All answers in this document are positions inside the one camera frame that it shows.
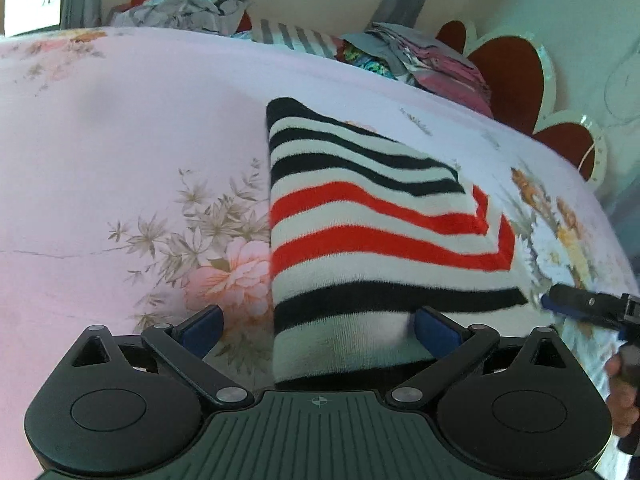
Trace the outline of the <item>person's right hand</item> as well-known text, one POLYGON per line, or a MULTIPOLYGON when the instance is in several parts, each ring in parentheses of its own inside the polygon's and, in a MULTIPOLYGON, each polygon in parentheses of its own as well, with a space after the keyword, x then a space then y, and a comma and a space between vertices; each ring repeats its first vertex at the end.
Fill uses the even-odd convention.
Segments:
POLYGON ((621 368, 622 361, 618 354, 611 356, 604 368, 610 389, 606 404, 612 417, 613 434, 619 438, 627 437, 639 419, 639 409, 636 407, 638 389, 620 378, 621 368))

